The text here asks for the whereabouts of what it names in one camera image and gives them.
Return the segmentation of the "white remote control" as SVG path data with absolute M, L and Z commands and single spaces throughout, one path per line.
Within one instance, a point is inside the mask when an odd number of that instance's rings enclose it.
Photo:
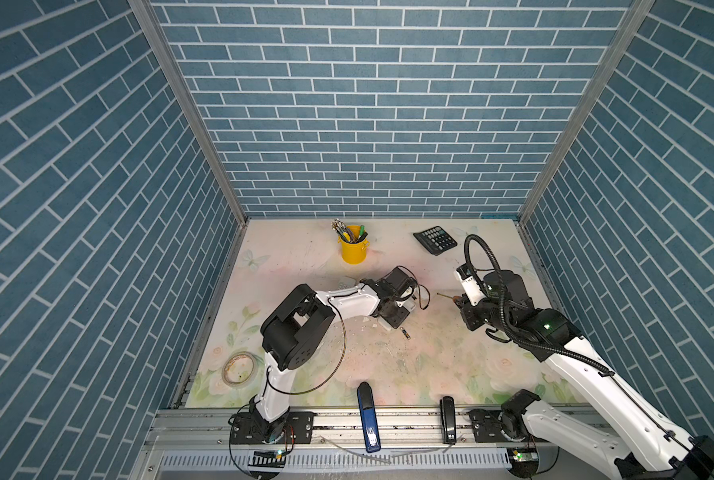
M 390 323 L 388 323 L 385 319 L 379 317 L 377 319 L 377 323 L 382 326 L 384 329 L 386 329 L 388 332 L 394 331 L 395 327 L 393 327 Z

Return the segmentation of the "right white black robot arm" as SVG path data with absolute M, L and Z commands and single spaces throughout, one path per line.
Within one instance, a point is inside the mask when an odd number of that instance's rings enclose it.
M 464 293 L 454 302 L 470 330 L 526 350 L 594 407 L 610 429 L 602 431 L 521 389 L 501 406 L 502 434 L 512 441 L 547 440 L 611 479 L 711 479 L 714 440 L 671 421 L 620 377 L 561 312 L 534 306 L 522 278 L 511 271 L 479 278 L 456 270 Z

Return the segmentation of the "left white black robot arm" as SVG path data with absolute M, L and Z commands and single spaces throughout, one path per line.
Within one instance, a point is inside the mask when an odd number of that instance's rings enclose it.
M 316 353 L 335 320 L 344 324 L 347 319 L 371 317 L 398 328 L 420 307 L 422 291 L 417 278 L 403 266 L 377 280 L 362 279 L 340 290 L 296 286 L 260 328 L 264 386 L 250 403 L 251 414 L 264 426 L 278 423 L 288 415 L 291 397 L 321 387 L 295 391 L 295 371 Z

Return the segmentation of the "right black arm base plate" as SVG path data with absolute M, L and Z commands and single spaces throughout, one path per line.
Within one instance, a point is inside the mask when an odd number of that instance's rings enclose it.
M 474 408 L 466 415 L 471 424 L 471 429 L 476 443 L 532 443 L 546 440 L 535 437 L 527 431 L 514 431 L 502 421 L 501 410 Z

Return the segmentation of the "orange black handled screwdriver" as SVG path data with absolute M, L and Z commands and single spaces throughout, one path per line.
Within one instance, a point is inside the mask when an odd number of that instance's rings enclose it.
M 436 295 L 437 295 L 437 296 L 440 296 L 440 297 L 443 297 L 443 298 L 447 298 L 447 299 L 453 300 L 453 301 L 462 300 L 462 297 L 459 296 L 459 295 L 455 295 L 455 296 L 454 296 L 454 295 L 444 294 L 444 293 L 441 293 L 441 292 L 436 292 Z

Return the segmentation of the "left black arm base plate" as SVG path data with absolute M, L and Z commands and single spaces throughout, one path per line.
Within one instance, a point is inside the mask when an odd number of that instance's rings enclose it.
M 232 421 L 231 442 L 239 445 L 281 444 L 290 434 L 289 443 L 310 444 L 315 414 L 311 411 L 289 411 L 274 421 L 265 420 L 258 412 L 237 413 Z

